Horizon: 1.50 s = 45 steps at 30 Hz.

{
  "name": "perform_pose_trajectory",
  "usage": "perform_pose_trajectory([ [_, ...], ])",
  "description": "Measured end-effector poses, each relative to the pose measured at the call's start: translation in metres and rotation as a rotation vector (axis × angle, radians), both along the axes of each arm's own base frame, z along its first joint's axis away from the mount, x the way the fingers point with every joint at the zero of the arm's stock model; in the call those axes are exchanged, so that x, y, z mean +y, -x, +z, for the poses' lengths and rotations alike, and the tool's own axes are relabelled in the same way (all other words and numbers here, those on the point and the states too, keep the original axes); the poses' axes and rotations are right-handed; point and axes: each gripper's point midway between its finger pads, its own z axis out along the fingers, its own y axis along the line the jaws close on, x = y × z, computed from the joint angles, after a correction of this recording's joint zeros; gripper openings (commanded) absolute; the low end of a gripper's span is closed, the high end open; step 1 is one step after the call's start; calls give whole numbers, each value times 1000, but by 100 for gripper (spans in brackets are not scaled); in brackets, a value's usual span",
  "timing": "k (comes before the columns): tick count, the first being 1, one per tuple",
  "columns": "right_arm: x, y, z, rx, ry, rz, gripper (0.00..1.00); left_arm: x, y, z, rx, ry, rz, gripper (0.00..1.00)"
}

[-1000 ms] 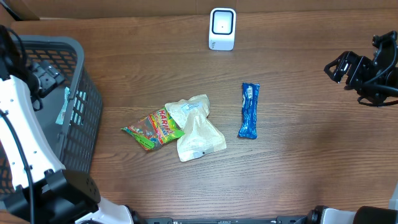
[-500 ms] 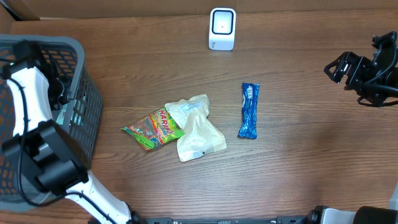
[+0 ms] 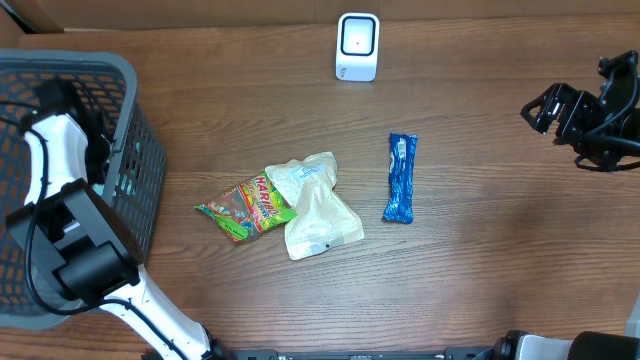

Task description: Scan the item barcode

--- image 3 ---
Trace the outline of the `blue snack bar wrapper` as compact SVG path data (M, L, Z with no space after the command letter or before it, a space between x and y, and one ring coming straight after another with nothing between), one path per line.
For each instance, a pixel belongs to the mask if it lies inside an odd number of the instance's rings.
M389 201L383 212L383 219L391 222L411 224L414 220L413 174L417 152L417 134L396 134L389 136Z

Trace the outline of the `beige paper pouch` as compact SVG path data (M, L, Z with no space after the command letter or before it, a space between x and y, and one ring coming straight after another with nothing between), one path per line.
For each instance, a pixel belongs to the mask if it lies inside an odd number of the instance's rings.
M285 245L296 261L364 238L361 218L334 192L338 166L331 152L265 168L296 212L285 225Z

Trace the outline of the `Haribo gummy worms bag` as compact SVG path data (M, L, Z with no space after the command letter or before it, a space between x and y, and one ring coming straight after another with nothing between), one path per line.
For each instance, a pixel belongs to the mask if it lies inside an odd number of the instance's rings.
M254 241L297 216L265 172L195 209L211 217L234 242Z

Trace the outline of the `light teal snack packet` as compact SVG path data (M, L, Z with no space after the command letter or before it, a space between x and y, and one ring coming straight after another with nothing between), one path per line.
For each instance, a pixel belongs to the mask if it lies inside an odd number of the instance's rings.
M136 153L140 152L141 143L134 143L134 150ZM138 166L137 161L134 158L127 160L125 164L125 170L130 170L130 176L122 173L120 174L119 188L121 191L125 192L127 195L136 195L137 185L134 183L134 178L138 179L140 176L140 167ZM102 195L104 192L104 184L93 184L92 189L98 194Z

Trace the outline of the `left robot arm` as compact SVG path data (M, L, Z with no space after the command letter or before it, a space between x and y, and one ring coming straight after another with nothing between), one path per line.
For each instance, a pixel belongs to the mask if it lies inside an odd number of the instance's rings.
M24 243L33 300L59 316L109 312L153 347L153 359L227 358L154 283L135 236L93 190L106 177L111 149L88 90L54 78L35 94L37 104L17 125L30 149L30 189L6 218Z

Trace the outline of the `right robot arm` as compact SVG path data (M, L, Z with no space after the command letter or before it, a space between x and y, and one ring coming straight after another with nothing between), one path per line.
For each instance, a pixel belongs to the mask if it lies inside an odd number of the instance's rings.
M521 116L539 133L558 121L556 138L578 154L577 167L595 172L637 169L637 162L621 165L625 157L639 155L639 87L601 87L601 94L554 84L526 104ZM623 335L584 331L572 340L552 339L510 331L487 352L488 359L503 360L639 360L639 308L635 307Z

